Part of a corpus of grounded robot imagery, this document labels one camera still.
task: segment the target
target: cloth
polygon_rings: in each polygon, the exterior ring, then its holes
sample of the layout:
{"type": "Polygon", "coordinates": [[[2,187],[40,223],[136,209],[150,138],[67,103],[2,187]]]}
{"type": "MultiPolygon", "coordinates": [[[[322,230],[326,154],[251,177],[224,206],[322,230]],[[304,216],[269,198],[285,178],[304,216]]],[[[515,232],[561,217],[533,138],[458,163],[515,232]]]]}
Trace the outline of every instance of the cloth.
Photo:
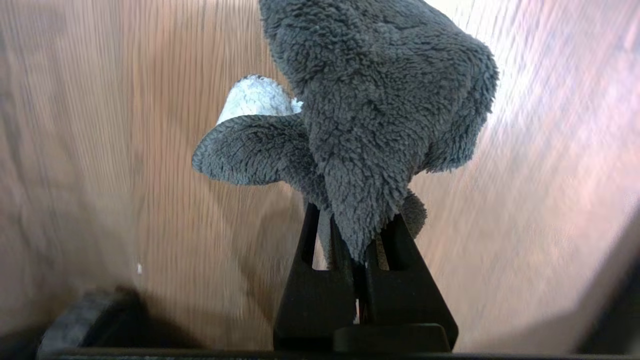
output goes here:
{"type": "Polygon", "coordinates": [[[260,0],[260,10],[302,112],[224,121],[193,166],[234,184],[286,181],[334,214],[362,262],[415,174],[472,157],[496,90],[493,56],[422,0],[260,0]]]}

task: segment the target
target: gray fleece cloth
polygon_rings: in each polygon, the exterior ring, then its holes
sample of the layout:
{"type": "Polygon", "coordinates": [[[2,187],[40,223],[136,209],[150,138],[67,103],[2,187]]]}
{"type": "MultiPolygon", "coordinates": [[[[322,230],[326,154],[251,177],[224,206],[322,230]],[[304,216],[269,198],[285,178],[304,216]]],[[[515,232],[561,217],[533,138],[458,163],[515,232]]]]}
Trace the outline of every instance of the gray fleece cloth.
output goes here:
{"type": "Polygon", "coordinates": [[[288,182],[335,215],[362,261],[413,175],[472,157],[496,89],[492,54],[422,0],[260,0],[260,9],[303,110],[225,121],[193,166],[234,184],[288,182]]]}

